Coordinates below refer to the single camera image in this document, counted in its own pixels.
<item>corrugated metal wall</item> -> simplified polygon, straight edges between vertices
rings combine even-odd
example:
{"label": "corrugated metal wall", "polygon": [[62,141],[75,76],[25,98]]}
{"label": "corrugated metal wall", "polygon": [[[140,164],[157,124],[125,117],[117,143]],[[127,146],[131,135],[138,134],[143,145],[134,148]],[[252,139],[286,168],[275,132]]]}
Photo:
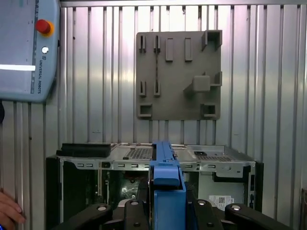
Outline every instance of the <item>corrugated metal wall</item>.
{"label": "corrugated metal wall", "polygon": [[[3,103],[1,187],[25,209],[25,229],[44,228],[44,158],[63,142],[157,139],[228,145],[263,161],[263,212],[297,229],[307,180],[306,5],[100,3],[62,8],[59,72],[48,101]],[[135,35],[206,29],[223,30],[221,118],[138,120]]]}

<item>red emergency stop button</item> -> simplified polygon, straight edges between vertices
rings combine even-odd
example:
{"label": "red emergency stop button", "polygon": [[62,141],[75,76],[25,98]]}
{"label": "red emergency stop button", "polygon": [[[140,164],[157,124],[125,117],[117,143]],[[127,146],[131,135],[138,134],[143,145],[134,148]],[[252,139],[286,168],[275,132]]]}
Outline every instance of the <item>red emergency stop button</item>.
{"label": "red emergency stop button", "polygon": [[44,19],[40,19],[36,22],[35,29],[42,35],[48,35],[51,32],[51,25]]}

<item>human hand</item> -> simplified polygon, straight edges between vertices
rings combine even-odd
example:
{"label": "human hand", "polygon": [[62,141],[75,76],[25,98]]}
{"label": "human hand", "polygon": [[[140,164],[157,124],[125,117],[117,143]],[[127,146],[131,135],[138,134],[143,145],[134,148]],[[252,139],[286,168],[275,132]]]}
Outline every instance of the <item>human hand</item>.
{"label": "human hand", "polygon": [[21,215],[21,208],[10,197],[0,192],[0,225],[6,230],[14,230],[15,224],[24,223],[25,218]]}

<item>white label sticker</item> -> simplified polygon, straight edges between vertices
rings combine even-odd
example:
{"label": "white label sticker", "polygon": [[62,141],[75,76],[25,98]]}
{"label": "white label sticker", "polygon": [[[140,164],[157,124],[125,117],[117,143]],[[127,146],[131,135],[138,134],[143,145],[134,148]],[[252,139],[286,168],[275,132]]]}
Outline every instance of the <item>white label sticker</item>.
{"label": "white label sticker", "polygon": [[225,211],[225,207],[235,202],[229,195],[210,195],[209,200],[212,201],[220,210]]}

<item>ventilation grille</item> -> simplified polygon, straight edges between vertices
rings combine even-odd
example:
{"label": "ventilation grille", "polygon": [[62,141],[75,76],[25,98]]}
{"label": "ventilation grille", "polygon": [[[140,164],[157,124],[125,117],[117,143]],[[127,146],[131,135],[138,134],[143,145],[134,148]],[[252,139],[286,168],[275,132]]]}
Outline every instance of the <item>ventilation grille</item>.
{"label": "ventilation grille", "polygon": [[198,160],[201,161],[219,161],[219,162],[228,162],[231,161],[229,157],[208,157],[208,156],[197,156]]}
{"label": "ventilation grille", "polygon": [[149,160],[152,155],[151,148],[137,148],[130,149],[125,157],[129,157],[129,159],[141,159],[141,160]]}

